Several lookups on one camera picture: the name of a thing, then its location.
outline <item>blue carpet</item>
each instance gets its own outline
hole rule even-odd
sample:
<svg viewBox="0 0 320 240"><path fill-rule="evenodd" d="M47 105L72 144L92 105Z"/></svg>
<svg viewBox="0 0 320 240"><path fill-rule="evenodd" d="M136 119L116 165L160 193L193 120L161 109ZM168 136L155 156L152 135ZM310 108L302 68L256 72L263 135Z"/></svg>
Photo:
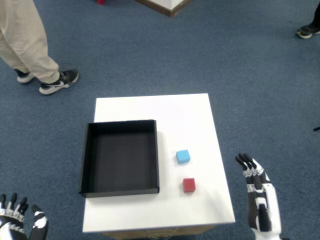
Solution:
<svg viewBox="0 0 320 240"><path fill-rule="evenodd" d="M50 56L80 80L43 96L0 62L0 179L44 208L49 240L108 239L82 233L78 194L95 99L188 93L210 95L236 223L173 239L254 239L238 152L273 181L285 236L318 239L320 38L295 36L317 0L194 0L175 18L132 0L35 3Z"/></svg>

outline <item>beige pants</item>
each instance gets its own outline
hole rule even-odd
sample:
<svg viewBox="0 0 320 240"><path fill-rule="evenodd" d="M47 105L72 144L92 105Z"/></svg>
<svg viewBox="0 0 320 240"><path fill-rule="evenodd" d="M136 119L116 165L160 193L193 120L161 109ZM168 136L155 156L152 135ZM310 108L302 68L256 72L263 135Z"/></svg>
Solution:
<svg viewBox="0 0 320 240"><path fill-rule="evenodd" d="M0 57L41 82L58 80L59 66L48 56L45 28L33 0L0 0Z"/></svg>

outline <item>robotic hand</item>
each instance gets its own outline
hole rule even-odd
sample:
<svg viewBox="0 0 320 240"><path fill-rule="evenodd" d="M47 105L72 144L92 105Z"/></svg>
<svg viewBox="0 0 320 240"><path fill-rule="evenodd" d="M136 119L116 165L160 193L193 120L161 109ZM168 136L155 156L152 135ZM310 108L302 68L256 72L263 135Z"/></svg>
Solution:
<svg viewBox="0 0 320 240"><path fill-rule="evenodd" d="M17 194L14 193L7 207L6 195L0 196L0 240L45 240L48 232L48 219L36 205L32 206L34 225L29 239L24 232L25 213L28 209L25 197L15 208Z"/></svg>
<svg viewBox="0 0 320 240"><path fill-rule="evenodd" d="M248 190L248 223L256 240L280 240L281 220L277 194L268 175L247 154L235 157L242 166Z"/></svg>

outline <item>shoe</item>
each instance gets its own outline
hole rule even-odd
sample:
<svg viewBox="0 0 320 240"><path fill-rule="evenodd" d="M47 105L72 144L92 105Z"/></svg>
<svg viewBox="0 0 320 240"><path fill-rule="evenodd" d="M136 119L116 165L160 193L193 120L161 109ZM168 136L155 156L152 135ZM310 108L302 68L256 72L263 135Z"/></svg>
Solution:
<svg viewBox="0 0 320 240"><path fill-rule="evenodd" d="M31 72L24 73L18 69L15 69L15 71L18 74L17 81L21 84L26 84L35 78Z"/></svg>
<svg viewBox="0 0 320 240"><path fill-rule="evenodd" d="M41 83L39 88L40 93L44 95L53 94L60 89L66 89L74 84L79 78L77 70L61 71L60 77L54 83Z"/></svg>
<svg viewBox="0 0 320 240"><path fill-rule="evenodd" d="M313 34L320 34L320 27L315 26L313 23L303 26L296 31L296 34L303 39L309 39Z"/></svg>

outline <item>open box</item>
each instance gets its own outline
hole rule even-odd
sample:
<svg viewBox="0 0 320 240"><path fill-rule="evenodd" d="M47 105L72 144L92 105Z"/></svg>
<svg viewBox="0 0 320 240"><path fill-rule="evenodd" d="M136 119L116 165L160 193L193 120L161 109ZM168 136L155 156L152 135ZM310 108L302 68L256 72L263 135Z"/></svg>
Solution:
<svg viewBox="0 0 320 240"><path fill-rule="evenodd" d="M159 193L155 120L89 123L80 191L86 198Z"/></svg>

